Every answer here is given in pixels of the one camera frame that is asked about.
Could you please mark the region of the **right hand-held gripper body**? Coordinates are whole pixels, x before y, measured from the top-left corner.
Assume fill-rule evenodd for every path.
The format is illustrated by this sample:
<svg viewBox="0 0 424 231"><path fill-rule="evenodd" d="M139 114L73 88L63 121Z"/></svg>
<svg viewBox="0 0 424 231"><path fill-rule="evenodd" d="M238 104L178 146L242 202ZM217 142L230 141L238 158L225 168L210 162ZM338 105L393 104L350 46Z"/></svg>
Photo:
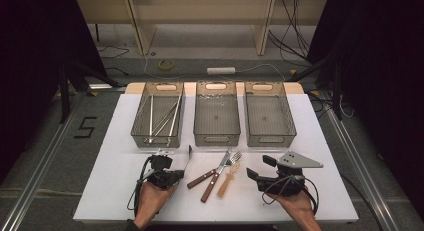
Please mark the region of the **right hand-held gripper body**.
<svg viewBox="0 0 424 231"><path fill-rule="evenodd" d="M304 168L323 168L324 165L293 151L286 152L276 159L277 176L265 177L265 182L256 182L260 192L279 196L297 195L304 188L306 177Z"/></svg>

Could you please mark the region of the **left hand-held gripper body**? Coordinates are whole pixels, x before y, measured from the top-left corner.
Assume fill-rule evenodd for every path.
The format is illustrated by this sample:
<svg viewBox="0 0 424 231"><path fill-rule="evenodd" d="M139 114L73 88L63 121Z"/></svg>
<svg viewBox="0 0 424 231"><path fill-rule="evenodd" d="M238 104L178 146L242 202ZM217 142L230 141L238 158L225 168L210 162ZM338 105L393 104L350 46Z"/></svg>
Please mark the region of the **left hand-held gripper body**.
<svg viewBox="0 0 424 231"><path fill-rule="evenodd" d="M173 159L166 154L155 154L149 157L151 169L146 174L146 180L161 189L178 183L184 176L184 170L171 170Z"/></svg>

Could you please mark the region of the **light wood handled fork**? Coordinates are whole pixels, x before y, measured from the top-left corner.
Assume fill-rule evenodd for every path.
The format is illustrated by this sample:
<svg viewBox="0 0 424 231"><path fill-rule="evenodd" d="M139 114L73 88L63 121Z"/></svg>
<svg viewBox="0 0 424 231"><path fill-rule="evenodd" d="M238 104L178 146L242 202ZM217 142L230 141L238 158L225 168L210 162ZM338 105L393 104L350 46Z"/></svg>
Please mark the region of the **light wood handled fork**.
<svg viewBox="0 0 424 231"><path fill-rule="evenodd" d="M238 171L240 167L240 163L236 162L235 164L230 166L230 170L229 172L226 174L226 178L224 180L224 182L222 183L222 185L220 186L218 192L217 192L217 197L218 198L223 198L226 190L230 184L230 182L234 179L234 176L236 174L236 172Z"/></svg>

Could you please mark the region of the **smoky clear plastic bin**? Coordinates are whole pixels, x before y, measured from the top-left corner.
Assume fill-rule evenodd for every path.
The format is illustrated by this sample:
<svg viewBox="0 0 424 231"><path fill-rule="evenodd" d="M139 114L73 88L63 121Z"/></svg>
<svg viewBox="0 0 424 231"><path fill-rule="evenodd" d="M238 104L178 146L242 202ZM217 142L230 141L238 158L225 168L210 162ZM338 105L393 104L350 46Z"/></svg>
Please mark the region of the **smoky clear plastic bin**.
<svg viewBox="0 0 424 231"><path fill-rule="evenodd" d="M237 146L241 134L236 83L196 83L193 134L197 146Z"/></svg>
<svg viewBox="0 0 424 231"><path fill-rule="evenodd" d="M174 136L169 139L167 128L158 136L152 136L152 142L148 145L150 97L154 95L153 128L159 123L163 116L170 110L173 104L177 104L179 95L182 102L177 119L177 127ZM146 83L142 92L141 100L136 112L131 136L140 148L178 148L181 143L181 125L183 120L183 104L185 102L184 84L174 83Z"/></svg>
<svg viewBox="0 0 424 231"><path fill-rule="evenodd" d="M246 82L245 116L249 147L288 148L297 135L282 82Z"/></svg>

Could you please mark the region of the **wooden handled metal fork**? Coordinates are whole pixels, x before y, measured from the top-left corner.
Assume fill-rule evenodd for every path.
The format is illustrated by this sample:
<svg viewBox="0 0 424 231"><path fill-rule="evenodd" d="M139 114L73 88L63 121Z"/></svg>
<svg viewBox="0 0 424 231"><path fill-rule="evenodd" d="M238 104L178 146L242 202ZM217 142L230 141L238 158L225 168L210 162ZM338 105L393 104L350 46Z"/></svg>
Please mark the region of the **wooden handled metal fork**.
<svg viewBox="0 0 424 231"><path fill-rule="evenodd" d="M233 165L236 161L238 161L242 157L242 153L240 151L236 152L235 154L232 153L231 150L228 150L224 157L222 158L219 166L215 169L212 169L208 171L207 173L199 176L197 179L189 182L187 184L187 187L189 189L195 187L196 185L200 184L204 180L206 180L209 177L212 177L212 180L210 182L211 185L214 185L216 183L216 180L220 176L221 172L225 167Z"/></svg>

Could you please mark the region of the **long metal spoon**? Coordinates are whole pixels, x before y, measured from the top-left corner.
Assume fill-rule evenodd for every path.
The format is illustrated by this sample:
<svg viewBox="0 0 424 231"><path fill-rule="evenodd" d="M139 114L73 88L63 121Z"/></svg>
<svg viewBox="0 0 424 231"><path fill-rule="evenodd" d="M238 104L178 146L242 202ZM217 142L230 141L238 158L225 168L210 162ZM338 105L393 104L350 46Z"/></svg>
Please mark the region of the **long metal spoon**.
<svg viewBox="0 0 424 231"><path fill-rule="evenodd" d="M193 148L192 148L191 145L188 145L188 157L187 157L187 162L186 162L184 169L183 169L184 171L187 169L187 166L188 166L188 164L189 164L189 162L192 158L192 154L193 154Z"/></svg>

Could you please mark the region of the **wooden handled table knife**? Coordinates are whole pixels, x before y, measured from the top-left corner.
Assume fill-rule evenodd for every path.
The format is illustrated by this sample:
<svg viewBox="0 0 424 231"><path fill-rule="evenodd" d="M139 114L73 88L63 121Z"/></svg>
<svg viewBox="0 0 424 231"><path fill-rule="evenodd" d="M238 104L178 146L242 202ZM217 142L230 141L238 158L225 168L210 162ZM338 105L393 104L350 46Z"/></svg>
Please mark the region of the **wooden handled table knife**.
<svg viewBox="0 0 424 231"><path fill-rule="evenodd" d="M208 198L209 198L209 196L210 196L213 188L215 187L215 184L216 184L216 182L217 182L217 180L218 180L221 172L226 167L226 164L229 162L229 159L231 157L231 154L232 154L231 149L228 149L226 151L224 157L222 158L219 166L213 172L212 179L209 182L207 188L205 189L205 191L204 191L204 193L203 193L203 195L202 195L202 197L200 199L202 203L206 203L207 202L207 200L208 200Z"/></svg>

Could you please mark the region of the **metal chopstick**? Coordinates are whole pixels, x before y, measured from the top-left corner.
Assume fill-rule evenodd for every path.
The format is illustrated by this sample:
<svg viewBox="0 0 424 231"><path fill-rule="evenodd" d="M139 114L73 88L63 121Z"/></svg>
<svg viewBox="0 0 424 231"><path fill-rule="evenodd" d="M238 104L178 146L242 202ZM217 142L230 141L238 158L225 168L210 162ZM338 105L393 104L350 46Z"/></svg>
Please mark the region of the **metal chopstick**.
<svg viewBox="0 0 424 231"><path fill-rule="evenodd" d="M173 104L170 110L163 116L163 118L159 121L159 123L153 128L152 136L158 135L163 130L163 128L168 124L168 122L172 120L175 106L176 104Z"/></svg>
<svg viewBox="0 0 424 231"><path fill-rule="evenodd" d="M158 136L165 130L165 128L167 128L167 134L168 136L171 136L174 131L177 113L178 109L176 107L173 107L154 128L153 135Z"/></svg>

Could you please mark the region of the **white chopstick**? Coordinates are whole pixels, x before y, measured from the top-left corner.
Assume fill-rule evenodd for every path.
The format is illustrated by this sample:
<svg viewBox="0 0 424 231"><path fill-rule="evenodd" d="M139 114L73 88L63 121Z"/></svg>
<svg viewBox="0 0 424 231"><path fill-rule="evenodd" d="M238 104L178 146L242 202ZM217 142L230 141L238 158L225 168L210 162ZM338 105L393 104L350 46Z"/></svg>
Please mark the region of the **white chopstick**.
<svg viewBox="0 0 424 231"><path fill-rule="evenodd" d="M150 118L149 118L149 138L148 138L148 145L152 142L152 135L153 135L153 109L154 109L154 95L151 95L150 97Z"/></svg>
<svg viewBox="0 0 424 231"><path fill-rule="evenodd" d="M178 119L179 110L180 110L180 106L181 106L181 102L182 102L182 96L183 96L182 94L179 95L178 100L177 100L177 104L175 106L174 115L173 115L173 118L172 118L170 130L169 130L169 133L168 133L169 139L171 139L174 136L174 133L177 132L176 131L177 119Z"/></svg>

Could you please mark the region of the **person's left hand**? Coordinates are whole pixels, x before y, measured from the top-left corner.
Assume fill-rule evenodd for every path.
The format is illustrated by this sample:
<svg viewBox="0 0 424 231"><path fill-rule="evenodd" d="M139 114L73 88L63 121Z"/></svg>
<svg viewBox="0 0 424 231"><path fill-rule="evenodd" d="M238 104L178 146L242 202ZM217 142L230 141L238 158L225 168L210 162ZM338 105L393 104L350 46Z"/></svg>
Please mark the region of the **person's left hand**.
<svg viewBox="0 0 424 231"><path fill-rule="evenodd" d="M144 182L140 189L138 210L134 220L141 224L151 222L175 190L175 186L160 189L150 182Z"/></svg>

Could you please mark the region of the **person's right hand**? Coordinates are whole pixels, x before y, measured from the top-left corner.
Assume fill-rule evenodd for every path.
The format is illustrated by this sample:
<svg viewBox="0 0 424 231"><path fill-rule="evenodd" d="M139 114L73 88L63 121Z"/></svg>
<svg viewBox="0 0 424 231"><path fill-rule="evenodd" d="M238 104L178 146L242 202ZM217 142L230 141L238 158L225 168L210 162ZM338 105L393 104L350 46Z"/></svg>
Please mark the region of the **person's right hand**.
<svg viewBox="0 0 424 231"><path fill-rule="evenodd" d="M277 201L296 223L302 220L315 220L310 198L304 191L288 197L269 193L267 196Z"/></svg>

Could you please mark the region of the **white table sheet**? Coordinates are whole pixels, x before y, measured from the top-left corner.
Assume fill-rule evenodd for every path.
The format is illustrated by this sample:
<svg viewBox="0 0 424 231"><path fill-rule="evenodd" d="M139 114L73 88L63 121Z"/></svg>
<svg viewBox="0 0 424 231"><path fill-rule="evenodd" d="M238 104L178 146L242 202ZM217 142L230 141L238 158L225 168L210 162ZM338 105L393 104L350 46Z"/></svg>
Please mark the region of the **white table sheet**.
<svg viewBox="0 0 424 231"><path fill-rule="evenodd" d="M140 102L135 94L122 95L117 103L97 160L88 179L74 218L84 223L121 221L132 217L127 203L133 193L142 166L151 155L148 149L136 146L130 135L135 113ZM316 160L323 168L306 168L308 189L319 196L316 218L322 222L355 222L357 212L339 175L323 132L319 126L309 98L304 94L288 97L297 135L292 151ZM195 98L185 100L182 143L172 156L173 168L184 169L188 145L193 148L192 158L176 192L155 217L162 224L277 224L288 220L279 206L262 198L256 183L249 179L250 168L263 176L275 176L276 170L263 163L263 148L250 148L247 138L241 136L237 151L242 153L240 167L230 182L223 198L210 195L206 203L200 198L207 185L194 188L188 182L217 167L225 154L222 147L197 147L194 144Z"/></svg>

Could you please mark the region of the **yellow tape roll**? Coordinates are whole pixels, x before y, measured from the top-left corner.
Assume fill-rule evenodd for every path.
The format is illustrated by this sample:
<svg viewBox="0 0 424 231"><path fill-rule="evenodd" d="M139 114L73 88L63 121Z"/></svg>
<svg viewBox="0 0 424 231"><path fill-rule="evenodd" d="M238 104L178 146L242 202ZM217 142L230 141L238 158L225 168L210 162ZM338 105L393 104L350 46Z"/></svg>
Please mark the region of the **yellow tape roll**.
<svg viewBox="0 0 424 231"><path fill-rule="evenodd" d="M158 63L158 68L162 71L170 71L174 68L175 61L172 59L163 59Z"/></svg>

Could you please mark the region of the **beige wooden desk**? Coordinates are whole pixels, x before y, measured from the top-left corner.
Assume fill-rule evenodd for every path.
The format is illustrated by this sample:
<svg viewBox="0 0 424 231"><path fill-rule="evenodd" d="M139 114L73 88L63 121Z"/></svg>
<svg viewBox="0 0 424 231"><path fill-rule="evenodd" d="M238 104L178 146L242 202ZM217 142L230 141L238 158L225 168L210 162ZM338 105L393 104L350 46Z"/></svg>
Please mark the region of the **beige wooden desk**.
<svg viewBox="0 0 424 231"><path fill-rule="evenodd" d="M256 53L262 56L272 25L319 23L327 0L77 0L88 24L130 24L139 53L146 54L159 24L249 25Z"/></svg>

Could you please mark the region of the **metal floor rail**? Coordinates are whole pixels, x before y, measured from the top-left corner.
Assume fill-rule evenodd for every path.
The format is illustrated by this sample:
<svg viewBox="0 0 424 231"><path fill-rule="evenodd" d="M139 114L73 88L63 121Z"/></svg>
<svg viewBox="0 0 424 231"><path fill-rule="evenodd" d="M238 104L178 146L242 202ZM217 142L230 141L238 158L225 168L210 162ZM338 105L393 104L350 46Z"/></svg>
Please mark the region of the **metal floor rail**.
<svg viewBox="0 0 424 231"><path fill-rule="evenodd" d="M24 219L33 199L35 198L41 183L43 182L60 146L63 143L70 124L80 104L85 99L85 93L76 93L71 104L69 114L60 121L55 129L54 136L45 149L43 156L37 163L34 172L23 189L17 189L17 200L5 218L5 222L0 226L0 231L17 231Z"/></svg>
<svg viewBox="0 0 424 231"><path fill-rule="evenodd" d="M360 157L360 154L345 125L338 119L334 113L334 108L330 104L324 103L323 108L324 111L322 112L322 115L327 115L329 117L329 120L337 133L361 187L358 188L355 186L344 174L341 174L342 179L348 182L365 202L365 205L377 223L379 231L400 231L387 202L384 200L377 184L373 180L364 161Z"/></svg>

